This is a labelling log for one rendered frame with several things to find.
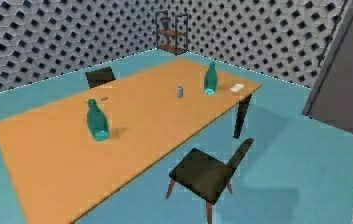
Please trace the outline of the orange wooden table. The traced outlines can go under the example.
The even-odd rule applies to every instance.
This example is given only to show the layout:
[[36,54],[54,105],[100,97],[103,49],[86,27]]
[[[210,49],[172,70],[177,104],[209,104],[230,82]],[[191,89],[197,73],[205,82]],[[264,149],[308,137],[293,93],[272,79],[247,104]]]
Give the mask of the orange wooden table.
[[[206,70],[178,57],[0,120],[0,151],[26,223],[73,224],[260,87],[221,71],[207,95]],[[244,87],[233,92],[235,84]],[[107,118],[106,140],[89,132],[88,99]]]

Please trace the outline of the teal glass bottle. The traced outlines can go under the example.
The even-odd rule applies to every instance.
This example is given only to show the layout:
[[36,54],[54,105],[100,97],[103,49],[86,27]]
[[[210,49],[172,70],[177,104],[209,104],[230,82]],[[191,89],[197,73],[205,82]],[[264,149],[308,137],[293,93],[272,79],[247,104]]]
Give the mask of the teal glass bottle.
[[211,62],[204,77],[204,92],[208,95],[214,94],[217,87],[216,64]]
[[109,127],[104,112],[98,107],[95,99],[88,99],[87,126],[96,141],[109,137]]

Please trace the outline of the dark brown chair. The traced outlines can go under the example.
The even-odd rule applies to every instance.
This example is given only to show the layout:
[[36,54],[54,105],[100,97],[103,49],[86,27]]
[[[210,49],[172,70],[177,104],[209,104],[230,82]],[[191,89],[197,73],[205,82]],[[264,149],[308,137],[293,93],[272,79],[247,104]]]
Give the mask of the dark brown chair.
[[253,138],[243,141],[227,163],[193,148],[169,173],[165,198],[171,196],[176,183],[182,185],[206,202],[207,224],[213,224],[212,207],[225,189],[233,193],[231,178],[253,142]]
[[94,88],[116,80],[116,77],[110,66],[86,72],[85,75],[87,78],[88,86],[90,88]]

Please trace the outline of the dark grey door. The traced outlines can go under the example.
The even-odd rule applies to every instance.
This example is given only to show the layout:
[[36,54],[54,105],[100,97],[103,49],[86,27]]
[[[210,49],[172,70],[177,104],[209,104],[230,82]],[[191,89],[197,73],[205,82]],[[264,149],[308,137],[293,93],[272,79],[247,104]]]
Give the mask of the dark grey door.
[[353,0],[302,114],[353,134]]

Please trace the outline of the black frame wooden shelf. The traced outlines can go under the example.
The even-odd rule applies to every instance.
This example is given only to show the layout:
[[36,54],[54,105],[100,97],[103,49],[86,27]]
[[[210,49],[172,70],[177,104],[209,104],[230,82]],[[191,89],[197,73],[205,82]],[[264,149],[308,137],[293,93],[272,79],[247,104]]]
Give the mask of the black frame wooden shelf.
[[[185,30],[179,28],[178,22],[184,19]],[[171,27],[171,18],[167,10],[155,13],[156,48],[167,51],[175,56],[188,51],[189,15],[187,13],[174,16],[174,27]]]

